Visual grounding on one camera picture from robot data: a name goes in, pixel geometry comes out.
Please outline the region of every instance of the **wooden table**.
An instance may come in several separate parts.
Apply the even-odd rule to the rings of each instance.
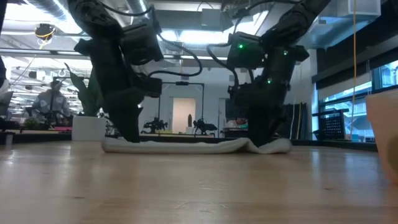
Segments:
[[[0,149],[0,223],[398,223],[377,154],[105,154],[98,143]]]

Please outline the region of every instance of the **white cloth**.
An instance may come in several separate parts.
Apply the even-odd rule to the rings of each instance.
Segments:
[[[257,154],[289,153],[292,143],[288,139],[277,139],[264,146],[256,147],[250,139],[241,138],[219,144],[207,143],[164,143],[140,142],[132,143],[125,140],[105,138],[102,142],[104,152],[130,154],[226,154],[236,151],[247,151]]]

